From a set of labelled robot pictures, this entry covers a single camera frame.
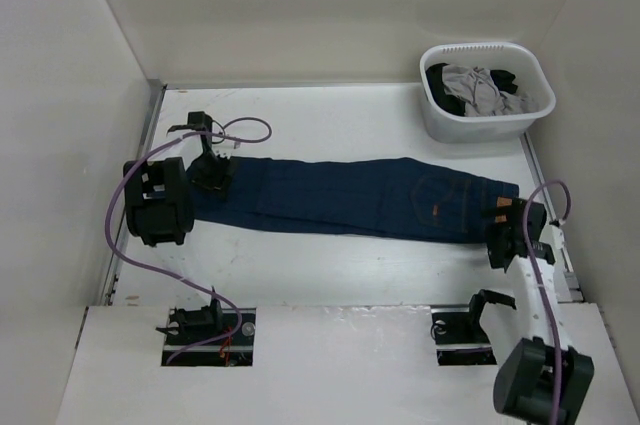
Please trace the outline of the dark blue denim trousers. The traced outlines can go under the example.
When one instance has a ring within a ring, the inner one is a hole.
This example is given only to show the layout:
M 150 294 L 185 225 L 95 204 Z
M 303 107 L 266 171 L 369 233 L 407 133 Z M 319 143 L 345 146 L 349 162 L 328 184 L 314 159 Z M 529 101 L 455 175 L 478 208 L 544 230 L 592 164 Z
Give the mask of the dark blue denim trousers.
M 249 230 L 477 244 L 484 211 L 520 189 L 412 158 L 241 157 L 225 197 L 197 186 L 190 194 L 196 219 Z

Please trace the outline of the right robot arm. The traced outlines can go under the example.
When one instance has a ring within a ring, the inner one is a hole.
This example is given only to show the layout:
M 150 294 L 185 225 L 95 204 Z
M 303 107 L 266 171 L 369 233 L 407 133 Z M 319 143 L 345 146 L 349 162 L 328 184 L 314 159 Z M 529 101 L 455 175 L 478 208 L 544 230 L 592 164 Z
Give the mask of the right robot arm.
M 594 377 L 591 357 L 579 353 L 563 323 L 555 290 L 555 256 L 541 241 L 545 207 L 520 198 L 497 200 L 484 212 L 489 264 L 512 292 L 482 289 L 464 315 L 473 339 L 489 340 L 498 365 L 497 413 L 528 424 L 573 424 Z

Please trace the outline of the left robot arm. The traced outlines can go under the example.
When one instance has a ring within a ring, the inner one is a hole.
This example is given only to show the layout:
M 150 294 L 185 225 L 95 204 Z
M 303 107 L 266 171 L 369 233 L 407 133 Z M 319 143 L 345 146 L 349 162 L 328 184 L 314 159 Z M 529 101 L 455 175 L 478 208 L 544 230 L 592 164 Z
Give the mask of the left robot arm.
M 238 318 L 233 328 L 225 326 L 222 306 L 226 301 L 214 287 L 196 284 L 184 268 L 174 270 L 127 257 L 118 249 L 111 232 L 115 205 L 123 199 L 131 236 L 152 248 L 164 244 L 182 246 L 196 221 L 192 189 L 200 187 L 216 198 L 223 198 L 228 191 L 234 162 L 213 149 L 228 139 L 222 124 L 204 111 L 190 112 L 184 124 L 169 128 L 168 135 L 168 142 L 123 165 L 123 177 L 105 217 L 105 238 L 124 262 L 170 277 L 209 298 L 209 304 L 197 311 L 174 310 L 169 325 L 159 329 L 186 347 L 197 347 L 228 339 L 241 326 L 242 319 Z

